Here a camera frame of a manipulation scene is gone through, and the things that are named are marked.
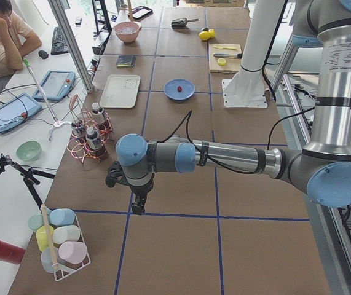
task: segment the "wooden stick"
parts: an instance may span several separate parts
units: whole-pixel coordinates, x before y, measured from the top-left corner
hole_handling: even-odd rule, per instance
[[[130,17],[130,21],[134,22],[133,12],[132,12],[132,2],[130,0],[127,0],[127,6],[128,6],[128,14]]]
[[[42,214],[42,220],[44,221],[45,232],[47,234],[48,246],[50,247],[52,267],[53,267],[54,271],[57,272],[59,270],[59,265],[58,265],[58,261],[57,261],[57,254],[55,252],[55,247],[53,245],[50,224],[48,222],[47,207],[44,204],[41,205],[41,214]]]

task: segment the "blue plate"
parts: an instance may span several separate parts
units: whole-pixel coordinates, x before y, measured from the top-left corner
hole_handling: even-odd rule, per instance
[[[173,79],[164,85],[164,93],[172,100],[187,100],[195,91],[194,84],[186,79]]]

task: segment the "green bowl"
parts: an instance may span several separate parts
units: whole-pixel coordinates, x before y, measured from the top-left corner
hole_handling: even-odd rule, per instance
[[[34,140],[27,141],[17,149],[17,157],[22,161],[35,161],[40,158],[41,145]]]

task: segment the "pink bowl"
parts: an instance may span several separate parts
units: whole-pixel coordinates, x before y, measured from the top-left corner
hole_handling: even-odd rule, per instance
[[[125,43],[130,43],[135,41],[140,32],[140,26],[134,22],[123,22],[118,23],[114,27],[116,36]]]

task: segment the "brown table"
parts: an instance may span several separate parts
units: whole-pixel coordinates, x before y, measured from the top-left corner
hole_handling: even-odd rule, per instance
[[[172,30],[170,20],[199,18],[189,29]],[[111,35],[94,84],[103,89],[110,74],[141,76],[133,109],[108,109],[115,138],[137,133],[165,138],[193,110],[195,139],[264,148],[278,120],[267,109],[226,109],[221,79],[209,73],[208,46],[201,28],[216,30],[214,43],[244,48],[250,21],[243,8],[166,8],[141,21],[138,39],[125,45]],[[134,68],[117,69],[119,54],[136,54]],[[184,78],[196,87],[182,103],[163,93],[166,81]],[[91,93],[86,105],[99,101]],[[184,128],[179,135],[184,136]],[[286,148],[281,126],[272,146]],[[9,294],[329,294],[302,194],[265,175],[237,175],[216,168],[155,175],[146,214],[130,213],[129,188],[105,185],[117,160],[114,144],[102,163],[82,166],[65,152],[49,192],[50,208],[77,212],[92,263],[55,282],[40,263],[32,237]]]

